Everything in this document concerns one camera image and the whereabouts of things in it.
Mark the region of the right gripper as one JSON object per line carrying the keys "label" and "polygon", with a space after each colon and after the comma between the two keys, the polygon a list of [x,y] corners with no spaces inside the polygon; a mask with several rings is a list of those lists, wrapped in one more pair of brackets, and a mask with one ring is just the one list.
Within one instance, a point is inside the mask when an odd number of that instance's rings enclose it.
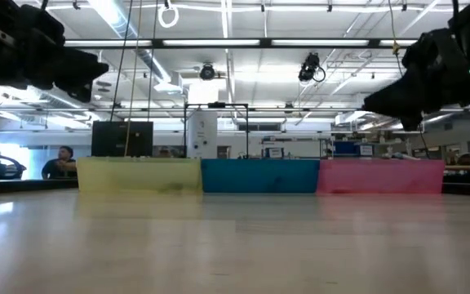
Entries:
{"label": "right gripper", "polygon": [[406,49],[406,72],[394,83],[368,95],[364,110],[401,117],[405,131],[414,131],[424,114],[456,103],[453,87],[468,80],[470,29],[435,29],[422,33]]}

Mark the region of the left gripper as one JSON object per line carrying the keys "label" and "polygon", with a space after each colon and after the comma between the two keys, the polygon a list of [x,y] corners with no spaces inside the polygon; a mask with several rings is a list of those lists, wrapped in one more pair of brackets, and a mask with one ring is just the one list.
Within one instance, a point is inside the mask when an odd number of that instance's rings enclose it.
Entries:
{"label": "left gripper", "polygon": [[0,3],[0,86],[43,90],[58,87],[71,98],[90,102],[93,80],[109,65],[97,55],[67,49],[63,75],[64,26],[46,10],[46,4]]}

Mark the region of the black panel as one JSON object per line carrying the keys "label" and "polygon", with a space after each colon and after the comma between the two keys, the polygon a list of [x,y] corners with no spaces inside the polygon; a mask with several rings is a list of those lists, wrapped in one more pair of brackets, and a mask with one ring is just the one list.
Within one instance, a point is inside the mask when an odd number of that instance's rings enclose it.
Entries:
{"label": "black panel", "polygon": [[151,157],[152,122],[94,122],[91,133],[93,157]]}

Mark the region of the blue crate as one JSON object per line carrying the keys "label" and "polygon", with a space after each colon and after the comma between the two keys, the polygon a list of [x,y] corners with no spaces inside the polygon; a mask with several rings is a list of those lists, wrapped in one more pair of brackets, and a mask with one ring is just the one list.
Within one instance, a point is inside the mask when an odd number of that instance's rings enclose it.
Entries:
{"label": "blue crate", "polygon": [[334,157],[359,157],[360,146],[354,141],[337,140],[333,142]]}

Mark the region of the red plastic bin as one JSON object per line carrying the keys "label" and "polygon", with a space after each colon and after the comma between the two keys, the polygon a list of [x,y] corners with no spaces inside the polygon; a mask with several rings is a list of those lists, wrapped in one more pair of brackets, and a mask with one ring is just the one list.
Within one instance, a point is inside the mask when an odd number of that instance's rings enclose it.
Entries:
{"label": "red plastic bin", "polygon": [[317,193],[439,194],[444,171],[441,160],[322,160]]}

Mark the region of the person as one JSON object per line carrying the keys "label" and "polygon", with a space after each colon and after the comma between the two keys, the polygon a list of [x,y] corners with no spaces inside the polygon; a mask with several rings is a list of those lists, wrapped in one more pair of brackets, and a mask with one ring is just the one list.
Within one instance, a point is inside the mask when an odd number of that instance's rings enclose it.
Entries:
{"label": "person", "polygon": [[77,163],[73,158],[73,149],[68,146],[60,146],[57,158],[49,160],[42,168],[43,180],[76,178]]}

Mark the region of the yellow plastic bin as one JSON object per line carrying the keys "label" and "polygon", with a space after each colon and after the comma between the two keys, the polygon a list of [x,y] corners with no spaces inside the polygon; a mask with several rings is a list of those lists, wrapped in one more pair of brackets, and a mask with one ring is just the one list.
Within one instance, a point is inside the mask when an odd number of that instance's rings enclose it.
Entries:
{"label": "yellow plastic bin", "polygon": [[201,193],[199,159],[85,157],[77,160],[78,187],[84,193]]}

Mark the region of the metal shelving rack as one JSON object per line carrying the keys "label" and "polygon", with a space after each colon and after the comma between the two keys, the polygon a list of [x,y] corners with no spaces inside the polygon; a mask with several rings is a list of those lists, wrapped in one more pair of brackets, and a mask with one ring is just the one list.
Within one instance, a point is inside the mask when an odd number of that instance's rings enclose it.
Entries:
{"label": "metal shelving rack", "polygon": [[262,158],[318,160],[331,154],[326,139],[315,137],[265,136],[260,147]]}

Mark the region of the white column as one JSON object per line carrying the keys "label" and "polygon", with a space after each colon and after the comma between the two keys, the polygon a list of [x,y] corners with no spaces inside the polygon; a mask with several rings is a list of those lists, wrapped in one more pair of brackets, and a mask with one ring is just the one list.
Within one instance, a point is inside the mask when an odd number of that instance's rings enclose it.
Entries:
{"label": "white column", "polygon": [[213,111],[198,110],[188,117],[187,157],[217,158],[218,117]]}

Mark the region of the blue plastic bin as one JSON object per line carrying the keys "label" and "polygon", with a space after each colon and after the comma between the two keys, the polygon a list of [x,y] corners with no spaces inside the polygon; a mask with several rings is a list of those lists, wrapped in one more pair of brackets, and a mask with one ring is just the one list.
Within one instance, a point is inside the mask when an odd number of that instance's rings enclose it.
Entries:
{"label": "blue plastic bin", "polygon": [[208,194],[313,194],[320,162],[302,159],[203,159]]}

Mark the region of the black background rig frame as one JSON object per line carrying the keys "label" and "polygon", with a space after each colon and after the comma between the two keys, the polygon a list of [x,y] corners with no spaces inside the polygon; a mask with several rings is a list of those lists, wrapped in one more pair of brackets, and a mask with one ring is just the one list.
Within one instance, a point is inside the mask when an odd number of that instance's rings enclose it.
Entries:
{"label": "black background rig frame", "polygon": [[246,149],[245,153],[249,153],[249,113],[250,107],[248,104],[240,104],[240,103],[225,103],[225,102],[210,102],[210,103],[185,103],[183,108],[183,149],[184,153],[183,156],[187,157],[187,122],[188,117],[198,110],[205,110],[205,111],[213,111],[217,113],[219,112],[228,112],[230,114],[241,112],[242,118],[246,122],[246,130],[245,133],[245,140],[246,140]]}

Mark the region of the black overhead frame beam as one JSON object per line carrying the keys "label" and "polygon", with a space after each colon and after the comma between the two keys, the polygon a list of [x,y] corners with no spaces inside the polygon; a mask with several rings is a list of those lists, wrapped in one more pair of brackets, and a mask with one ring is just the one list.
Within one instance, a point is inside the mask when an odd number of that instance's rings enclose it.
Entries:
{"label": "black overhead frame beam", "polygon": [[184,48],[321,48],[321,49],[388,49],[394,43],[405,48],[416,42],[413,38],[198,38],[198,39],[69,39],[66,47],[77,49],[184,49]]}

